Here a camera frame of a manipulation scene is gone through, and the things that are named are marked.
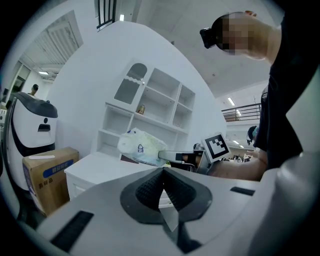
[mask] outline white countertop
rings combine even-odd
[[[64,172],[96,185],[153,168],[156,167],[143,163],[121,161],[119,158],[95,152],[74,163]]]

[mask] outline ceiling light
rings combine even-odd
[[[233,102],[233,100],[231,98],[228,98],[228,100],[230,101],[231,105],[234,106],[235,103]]]

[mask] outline white table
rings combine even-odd
[[[64,172],[69,197],[72,200],[94,185],[153,168],[155,167],[147,164],[121,161],[118,157],[95,152],[71,165]],[[168,207],[171,205],[167,194],[163,192],[159,206]]]

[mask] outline white shelf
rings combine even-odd
[[[149,86],[146,86],[144,91],[143,91],[143,96],[146,96],[147,98],[159,103],[160,105],[163,106],[169,106],[172,105],[175,100],[160,91],[157,91]]]
[[[117,149],[120,136],[113,132],[100,129],[97,136],[97,151],[118,158]]]
[[[102,133],[105,133],[105,134],[108,134],[108,135],[112,135],[112,136],[115,136],[115,137],[119,137],[120,138],[120,134],[117,134],[113,131],[110,131],[110,130],[105,130],[105,129],[100,129],[99,132],[102,132]]]
[[[172,119],[175,103],[172,98],[146,86],[138,104],[138,109],[141,105],[144,105],[144,116],[161,123],[169,124]]]
[[[144,121],[144,122],[146,122],[146,123],[149,123],[149,124],[151,124],[151,125],[155,125],[155,126],[164,128],[164,129],[169,130],[169,131],[171,131],[171,132],[187,134],[187,131],[185,131],[185,130],[182,129],[182,128],[175,127],[175,126],[173,126],[173,125],[166,124],[166,123],[163,123],[163,122],[154,120],[154,119],[152,119],[152,118],[150,118],[150,117],[148,117],[148,116],[146,116],[146,115],[134,113],[134,118],[135,118],[135,119],[138,119],[138,120],[141,120],[141,121]]]
[[[195,93],[182,85],[178,102],[189,109],[193,109],[195,101]]]
[[[180,82],[170,75],[155,68],[151,74],[148,87],[172,98],[176,99],[178,96]]]
[[[132,60],[108,91],[104,116],[91,151],[120,159],[122,134],[138,128],[183,150],[187,141],[195,93],[180,81],[138,60]],[[138,109],[144,105],[144,113]]]
[[[107,105],[102,129],[117,135],[124,134],[128,131],[132,115],[133,114],[128,111]]]
[[[173,116],[172,125],[188,131],[191,117],[192,110],[178,102]]]
[[[192,109],[186,107],[185,105],[181,104],[180,102],[178,102],[178,104],[176,105],[176,111],[182,113],[182,114],[187,114],[187,113],[191,113]]]

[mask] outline white robot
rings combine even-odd
[[[57,117],[57,109],[49,102],[24,92],[15,94],[7,113],[4,148],[11,178],[24,191],[29,189],[22,158],[55,149]]]

